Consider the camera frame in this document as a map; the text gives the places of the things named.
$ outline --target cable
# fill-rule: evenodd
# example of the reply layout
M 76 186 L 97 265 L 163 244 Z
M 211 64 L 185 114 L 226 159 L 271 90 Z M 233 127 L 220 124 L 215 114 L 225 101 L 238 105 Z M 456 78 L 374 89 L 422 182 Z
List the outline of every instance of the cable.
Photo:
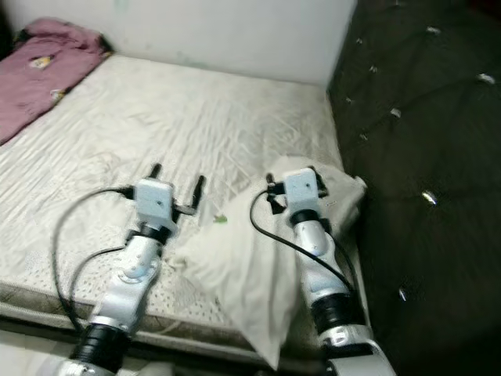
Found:
M 88 200 L 91 197 L 97 196 L 101 193 L 105 192 L 115 192 L 115 193 L 121 193 L 125 196 L 130 194 L 130 190 L 133 190 L 133 187 L 131 186 L 126 186 L 126 187 L 120 187 L 120 188 L 105 188 L 101 190 L 96 190 L 91 193 L 87 193 L 83 197 L 80 197 L 77 201 L 75 201 L 64 213 L 61 215 L 59 220 L 57 221 L 56 228 L 54 230 L 54 236 L 52 238 L 52 249 L 51 249 L 51 258 L 52 258 L 52 277 L 54 279 L 54 284 L 56 286 L 56 291 L 57 291 L 57 296 L 59 298 L 59 302 L 61 303 L 61 306 L 63 307 L 64 312 L 70 319 L 71 323 L 73 324 L 75 330 L 78 333 L 81 333 L 83 331 L 83 327 L 80 325 L 78 322 L 78 319 L 74 312 L 71 310 L 70 304 L 64 298 L 63 292 L 61 291 L 61 286 L 59 284 L 59 275 L 58 275 L 58 267 L 57 267 L 57 250 L 59 246 L 59 236 L 61 234 L 61 229 L 63 228 L 64 223 L 67 221 L 67 219 L 70 217 L 70 215 L 73 213 L 73 211 L 80 206 L 84 201 Z
M 360 291 L 359 288 L 359 281 L 357 280 L 357 274 L 355 272 L 355 267 L 353 266 L 353 262 L 351 262 L 351 259 L 348 256 L 348 253 L 346 252 L 346 249 L 341 245 L 341 243 L 336 240 L 332 234 L 329 234 L 330 237 L 332 237 L 332 240 L 334 240 L 334 243 L 336 244 L 336 248 L 339 249 L 341 255 L 343 256 L 343 259 L 346 261 L 346 265 L 348 266 L 348 270 L 350 271 L 350 277 L 351 280 L 353 281 L 354 289 L 355 291 Z
M 103 249 L 102 251 L 99 251 L 99 252 L 93 253 L 92 255 L 87 256 L 82 262 L 80 262 L 80 264 L 78 264 L 76 270 L 73 273 L 73 277 L 71 279 L 70 294 L 69 294 L 69 299 L 68 299 L 69 300 L 68 301 L 68 305 L 69 305 L 70 310 L 72 312 L 72 316 L 76 317 L 77 319 L 80 318 L 80 317 L 78 317 L 77 311 L 75 309 L 75 299 L 74 299 L 74 296 L 75 296 L 75 289 L 77 287 L 78 278 L 80 277 L 81 272 L 84 270 L 85 266 L 92 259 L 94 259 L 94 258 L 96 258 L 98 256 L 105 255 L 107 253 L 116 252 L 116 251 L 121 251 L 122 249 L 124 249 L 123 245 L 121 247 Z
M 332 266 L 330 266 L 329 264 L 327 264 L 326 262 L 324 262 L 323 260 L 321 260 L 320 258 L 316 257 L 315 255 L 312 255 L 310 252 L 306 251 L 305 249 L 299 247 L 298 245 L 294 244 L 294 243 L 291 243 L 290 241 L 286 240 L 286 239 L 283 239 L 282 237 L 279 237 L 277 235 L 275 235 L 274 233 L 270 233 L 264 229 L 262 229 L 255 221 L 254 221 L 254 216 L 253 216 L 253 212 L 254 212 L 254 207 L 256 205 L 256 202 L 258 202 L 258 199 L 260 196 L 262 196 L 263 194 L 266 194 L 268 191 L 267 190 L 262 190 L 261 192 L 259 192 L 256 197 L 254 197 L 254 199 L 252 200 L 252 204 L 250 204 L 250 211 L 249 211 L 249 218 L 250 218 L 250 223 L 252 223 L 252 226 L 260 233 L 262 233 L 263 235 L 266 235 L 267 237 L 271 237 L 273 240 L 276 240 L 282 244 L 285 244 L 286 246 L 288 247 L 291 247 L 293 248 L 295 251 L 298 251 L 299 253 L 309 257 L 311 260 L 317 262 L 318 264 L 320 264 L 321 266 L 323 266 L 324 268 L 326 268 L 327 270 L 329 270 L 333 275 L 335 275 L 337 278 L 339 278 L 341 280 L 341 282 L 343 282 L 343 284 L 346 286 L 346 288 L 351 292 L 351 293 L 354 293 L 355 292 L 355 289 L 353 288 L 353 286 L 348 282 L 348 280 L 346 279 L 346 277 L 339 273 L 337 270 L 335 270 Z

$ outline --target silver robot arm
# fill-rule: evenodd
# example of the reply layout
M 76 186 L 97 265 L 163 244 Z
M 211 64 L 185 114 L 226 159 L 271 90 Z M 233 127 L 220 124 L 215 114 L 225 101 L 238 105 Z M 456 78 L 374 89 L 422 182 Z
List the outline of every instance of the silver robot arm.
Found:
M 319 199 L 328 195 L 313 167 L 285 174 L 275 183 L 269 174 L 268 201 L 273 214 L 284 214 L 294 229 L 295 244 L 341 273 L 330 224 L 322 218 Z M 276 201 L 284 194 L 287 208 Z M 395 375 L 366 325 L 357 291 L 315 260 L 300 254 L 302 288 L 310 307 L 326 365 L 326 374 L 340 376 Z
M 161 166 L 135 186 L 134 200 L 141 223 L 129 232 L 127 246 L 102 300 L 93 309 L 88 326 L 59 376 L 111 376 L 122 366 L 128 346 L 146 311 L 148 293 L 160 272 L 163 246 L 178 232 L 180 214 L 194 215 L 200 203 L 204 177 L 193 191 L 190 206 L 178 206 L 174 187 L 157 180 Z

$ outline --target white wall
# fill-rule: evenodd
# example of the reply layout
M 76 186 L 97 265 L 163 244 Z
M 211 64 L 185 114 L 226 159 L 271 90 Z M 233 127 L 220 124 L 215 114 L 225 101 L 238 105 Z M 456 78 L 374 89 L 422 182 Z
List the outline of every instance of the white wall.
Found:
M 3 0 L 103 32 L 122 54 L 327 86 L 356 0 Z

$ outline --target black upholstered panel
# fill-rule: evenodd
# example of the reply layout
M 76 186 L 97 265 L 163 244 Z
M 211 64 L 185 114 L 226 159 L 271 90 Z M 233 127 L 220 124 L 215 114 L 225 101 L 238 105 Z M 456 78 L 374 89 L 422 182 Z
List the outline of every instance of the black upholstered panel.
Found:
M 500 44 L 464 1 L 359 0 L 330 83 L 345 169 L 369 186 L 371 320 L 399 374 L 501 361 Z

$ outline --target green object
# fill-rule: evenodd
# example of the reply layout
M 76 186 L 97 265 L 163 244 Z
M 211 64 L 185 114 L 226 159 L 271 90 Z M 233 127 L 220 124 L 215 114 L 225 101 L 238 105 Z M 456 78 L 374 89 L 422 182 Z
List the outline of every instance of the green object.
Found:
M 215 215 L 214 216 L 214 223 L 227 223 L 228 219 L 226 218 L 226 215 Z

